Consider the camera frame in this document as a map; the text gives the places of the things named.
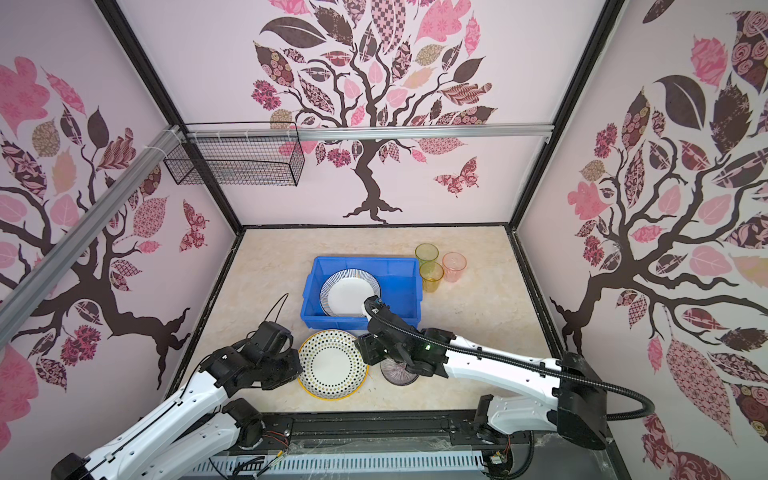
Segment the dotted plate yellow rim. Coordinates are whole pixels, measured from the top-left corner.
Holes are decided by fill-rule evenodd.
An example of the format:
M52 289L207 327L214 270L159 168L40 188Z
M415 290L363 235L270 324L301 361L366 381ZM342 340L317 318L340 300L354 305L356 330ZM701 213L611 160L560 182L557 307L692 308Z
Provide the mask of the dotted plate yellow rim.
M338 401L355 394L364 384L369 366L356 348L357 337L343 330L323 330L299 348L303 369L298 381L310 396Z

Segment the black striped rim white plate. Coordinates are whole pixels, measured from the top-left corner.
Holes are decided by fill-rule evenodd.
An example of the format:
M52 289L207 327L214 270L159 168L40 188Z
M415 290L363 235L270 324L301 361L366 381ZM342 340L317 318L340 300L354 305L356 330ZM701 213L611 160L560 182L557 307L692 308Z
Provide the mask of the black striped rim white plate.
M325 281L319 298L327 316L364 317L363 302L373 295L381 295L381 287L373 275L360 269L345 269Z

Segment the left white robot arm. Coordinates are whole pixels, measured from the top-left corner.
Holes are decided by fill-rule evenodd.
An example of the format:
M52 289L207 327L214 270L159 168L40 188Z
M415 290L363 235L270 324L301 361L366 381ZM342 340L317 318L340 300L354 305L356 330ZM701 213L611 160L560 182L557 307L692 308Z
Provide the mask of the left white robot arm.
M226 346L204 358L187 383L132 427L81 457L70 453L52 468L53 479L178 479L204 459L232 447L252 449L266 433L263 415L234 395L270 391L298 378L291 348L253 358Z

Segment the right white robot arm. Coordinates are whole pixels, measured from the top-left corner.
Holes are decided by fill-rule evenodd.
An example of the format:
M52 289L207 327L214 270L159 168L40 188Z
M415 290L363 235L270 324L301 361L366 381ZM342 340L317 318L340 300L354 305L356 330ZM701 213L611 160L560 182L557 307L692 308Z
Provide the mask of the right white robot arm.
M358 337L355 347L371 366L391 359L418 376L473 380L510 392L510 397L481 402L483 428L505 435L556 432L590 450L604 450L609 443L607 391L576 354L525 357L436 328L402 333L379 327Z

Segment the blue plastic bin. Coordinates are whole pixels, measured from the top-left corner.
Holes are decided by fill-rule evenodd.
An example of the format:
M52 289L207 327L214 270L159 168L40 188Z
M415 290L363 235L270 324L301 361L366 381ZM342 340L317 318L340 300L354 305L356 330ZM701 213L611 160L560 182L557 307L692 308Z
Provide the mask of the blue plastic bin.
M419 263L406 257L318 256L307 277L300 317L310 329L364 331L363 303L377 296L411 326L421 322Z

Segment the yellow transparent cup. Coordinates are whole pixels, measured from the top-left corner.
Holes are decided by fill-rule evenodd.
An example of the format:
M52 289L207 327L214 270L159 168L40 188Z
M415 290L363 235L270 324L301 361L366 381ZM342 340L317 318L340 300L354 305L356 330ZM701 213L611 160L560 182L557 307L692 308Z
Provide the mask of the yellow transparent cup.
M436 261L424 262L420 265L419 274L423 290L426 293L434 293L438 290L444 278L444 269Z

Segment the pink transparent cup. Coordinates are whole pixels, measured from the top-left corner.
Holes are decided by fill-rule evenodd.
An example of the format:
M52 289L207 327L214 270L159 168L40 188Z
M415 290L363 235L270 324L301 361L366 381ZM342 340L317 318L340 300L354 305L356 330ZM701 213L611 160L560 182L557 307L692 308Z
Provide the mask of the pink transparent cup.
M449 283L456 283L462 277L468 265L464 255L458 252L448 252L442 258L444 279Z

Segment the green transparent cup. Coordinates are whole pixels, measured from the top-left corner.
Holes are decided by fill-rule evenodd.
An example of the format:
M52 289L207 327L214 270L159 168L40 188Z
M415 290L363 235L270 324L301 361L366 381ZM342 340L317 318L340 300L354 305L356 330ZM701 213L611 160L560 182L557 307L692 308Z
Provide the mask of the green transparent cup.
M420 264L425 264L437 261L440 252L438 247L432 243L421 243L414 249L414 254Z

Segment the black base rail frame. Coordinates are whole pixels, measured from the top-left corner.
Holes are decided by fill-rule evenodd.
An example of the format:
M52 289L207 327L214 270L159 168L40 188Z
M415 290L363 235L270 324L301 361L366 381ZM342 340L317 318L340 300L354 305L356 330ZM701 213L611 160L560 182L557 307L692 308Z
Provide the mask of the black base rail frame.
M574 446L555 433L495 433L481 426L480 413L476 410L262 415L266 433L259 446L232 447L203 461L215 456L241 455L472 451L482 455L486 468L483 474L353 474L341 478L424 475L437 479L627 479L630 476L616 446L591 451Z

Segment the aluminium rail back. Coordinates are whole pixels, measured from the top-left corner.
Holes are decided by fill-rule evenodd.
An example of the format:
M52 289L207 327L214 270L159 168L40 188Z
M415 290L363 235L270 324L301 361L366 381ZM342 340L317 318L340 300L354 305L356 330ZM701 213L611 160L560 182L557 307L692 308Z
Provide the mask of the aluminium rail back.
M266 124L243 123L241 129L225 129L224 124L201 124L193 129L186 126L186 137L191 140L212 138L285 138L297 141L336 140L378 140L378 139L423 139L423 138L486 138L486 137L544 137L549 138L554 126L545 123L479 124L479 125L436 125L436 126L395 126L395 127L348 127L348 128L289 128L273 129Z

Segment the aluminium rail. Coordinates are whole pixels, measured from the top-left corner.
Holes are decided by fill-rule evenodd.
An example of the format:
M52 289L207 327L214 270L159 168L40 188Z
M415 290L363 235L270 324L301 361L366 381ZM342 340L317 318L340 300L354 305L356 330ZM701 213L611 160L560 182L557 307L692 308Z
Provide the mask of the aluminium rail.
M4 299L1 305L2 345L11 341L52 287L76 263L90 241L101 232L161 160L181 144L182 139L183 134L177 125L169 125L161 130L115 184L80 217L76 225L43 257L42 262Z
M348 127L348 128L289 128L273 129L266 124L243 123L241 129L225 129L224 124L201 124L193 129L186 126L186 137L191 140L212 138L285 138L297 141L336 140L378 140L378 139L423 139L423 138L486 138L486 137L544 137L549 138L554 126L545 123L479 124L479 125L436 125L436 126L395 126L395 127Z

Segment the aluminium rail left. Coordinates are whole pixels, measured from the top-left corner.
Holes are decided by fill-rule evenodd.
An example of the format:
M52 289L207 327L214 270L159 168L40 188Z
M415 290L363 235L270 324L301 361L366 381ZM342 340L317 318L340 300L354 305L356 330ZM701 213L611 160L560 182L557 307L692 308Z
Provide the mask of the aluminium rail left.
M52 287L76 263L90 241L101 232L161 160L181 144L182 139L183 134L177 125L169 125L161 130L115 184L80 217L76 225L43 257L42 262L4 299L1 305L2 345L11 341Z

